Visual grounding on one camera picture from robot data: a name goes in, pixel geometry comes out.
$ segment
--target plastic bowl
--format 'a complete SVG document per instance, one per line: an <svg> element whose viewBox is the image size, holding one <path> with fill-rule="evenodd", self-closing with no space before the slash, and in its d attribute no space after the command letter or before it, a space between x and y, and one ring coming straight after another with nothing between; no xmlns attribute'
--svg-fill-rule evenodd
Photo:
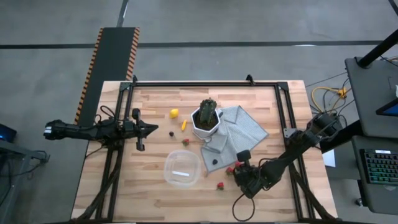
<svg viewBox="0 0 398 224"><path fill-rule="evenodd" d="M169 154L164 164L164 179L181 188L193 186L200 176L199 157L187 150L176 150Z"/></svg>

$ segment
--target strawberry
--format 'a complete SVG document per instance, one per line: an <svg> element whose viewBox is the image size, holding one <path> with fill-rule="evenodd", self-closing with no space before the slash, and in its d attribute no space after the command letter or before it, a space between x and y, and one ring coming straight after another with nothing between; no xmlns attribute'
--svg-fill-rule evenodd
<svg viewBox="0 0 398 224"><path fill-rule="evenodd" d="M189 145L189 139L184 139L184 140L182 140L182 142L181 142L184 146L187 146L187 145Z"/></svg>
<svg viewBox="0 0 398 224"><path fill-rule="evenodd" d="M222 182L218 183L217 190L224 190L224 183L222 183Z"/></svg>
<svg viewBox="0 0 398 224"><path fill-rule="evenodd" d="M232 175L233 172L234 172L234 169L232 169L232 168L229 167L229 168L226 169L225 172L226 172L226 175Z"/></svg>

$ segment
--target potted cactus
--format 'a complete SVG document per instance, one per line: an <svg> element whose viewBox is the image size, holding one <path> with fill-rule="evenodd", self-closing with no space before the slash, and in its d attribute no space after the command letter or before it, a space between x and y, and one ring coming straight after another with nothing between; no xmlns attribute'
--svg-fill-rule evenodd
<svg viewBox="0 0 398 224"><path fill-rule="evenodd" d="M216 107L216 101L209 98L203 100L200 107L191 114L193 133L200 139L206 139L217 131L220 125L220 115Z"/></svg>

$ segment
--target toy lemon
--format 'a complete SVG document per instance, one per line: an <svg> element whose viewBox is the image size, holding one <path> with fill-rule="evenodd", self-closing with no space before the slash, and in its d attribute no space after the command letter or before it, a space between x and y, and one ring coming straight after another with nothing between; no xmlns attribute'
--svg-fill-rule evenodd
<svg viewBox="0 0 398 224"><path fill-rule="evenodd" d="M178 109L170 110L170 118L176 118L178 116Z"/></svg>

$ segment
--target gray floor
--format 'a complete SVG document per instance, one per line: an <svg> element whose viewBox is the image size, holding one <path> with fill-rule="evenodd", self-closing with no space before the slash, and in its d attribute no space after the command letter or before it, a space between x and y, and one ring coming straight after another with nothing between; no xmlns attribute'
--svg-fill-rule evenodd
<svg viewBox="0 0 398 224"><path fill-rule="evenodd" d="M0 44L93 43L114 27L122 0L2 0ZM184 1L130 0L124 26L140 26L140 42L382 40L398 17L387 0ZM140 80L304 80L344 72L344 59L374 46L139 49ZM91 49L0 50L0 123L18 130L17 143L51 154L26 180L14 223L68 220L87 142L46 141L47 121L72 121ZM398 55L394 47L386 57ZM311 86L339 88L346 75ZM316 99L321 102L321 95ZM354 103L342 112L357 120ZM330 179L340 218L395 223L396 217L359 208L356 182Z"/></svg>

